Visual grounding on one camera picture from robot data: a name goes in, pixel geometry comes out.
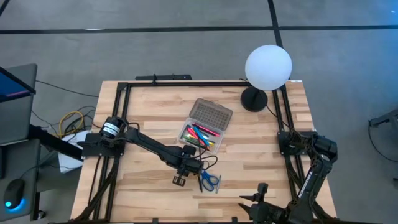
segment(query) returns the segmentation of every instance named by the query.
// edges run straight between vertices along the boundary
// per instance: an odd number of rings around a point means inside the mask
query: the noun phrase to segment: wooden table
[[[117,83],[106,81],[102,84],[94,118],[98,126],[112,114]],[[289,81],[286,86],[296,129],[312,130],[303,83]],[[246,222],[249,217],[238,203],[250,205],[251,202],[239,196],[256,193],[260,182],[269,184],[266,201],[285,207],[291,198],[285,161],[276,138],[277,119],[267,109],[258,113],[246,111],[240,103],[244,89],[240,86],[132,88],[127,119],[140,123],[144,134],[167,145],[179,144],[177,135],[197,98],[215,101],[233,110],[233,116],[217,153],[218,163],[209,170],[211,174],[222,175],[218,194],[205,189],[201,193],[193,175],[187,178],[184,187],[174,185],[172,178],[176,170],[166,166],[155,154],[128,144],[119,166],[111,221],[149,222],[157,217],[160,222],[230,222],[231,217],[238,217],[239,221]],[[266,93],[268,105],[275,113],[272,92]],[[122,94],[119,115],[123,99]],[[285,116],[281,94],[279,99]],[[307,173],[310,161],[305,156],[302,160]],[[97,158],[84,161],[71,218],[87,205],[96,161]],[[100,217],[104,217],[105,202],[103,199]],[[327,181],[317,202],[330,215],[336,215]]]

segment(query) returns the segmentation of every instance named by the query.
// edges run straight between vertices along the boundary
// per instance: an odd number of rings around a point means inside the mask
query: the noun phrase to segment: monitor
[[[36,94],[36,91],[13,74],[0,67],[0,102]]]

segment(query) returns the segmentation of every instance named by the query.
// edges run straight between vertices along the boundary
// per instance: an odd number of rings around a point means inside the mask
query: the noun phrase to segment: scissors
[[[219,181],[220,180],[216,176],[210,175],[206,171],[201,173],[201,184],[210,192],[214,191],[214,186],[217,186]]]

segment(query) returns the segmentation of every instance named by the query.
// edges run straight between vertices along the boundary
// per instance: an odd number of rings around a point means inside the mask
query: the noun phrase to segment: lamp base
[[[250,112],[258,112],[266,107],[268,97],[264,91],[253,86],[248,87],[242,92],[241,104],[244,109]]]

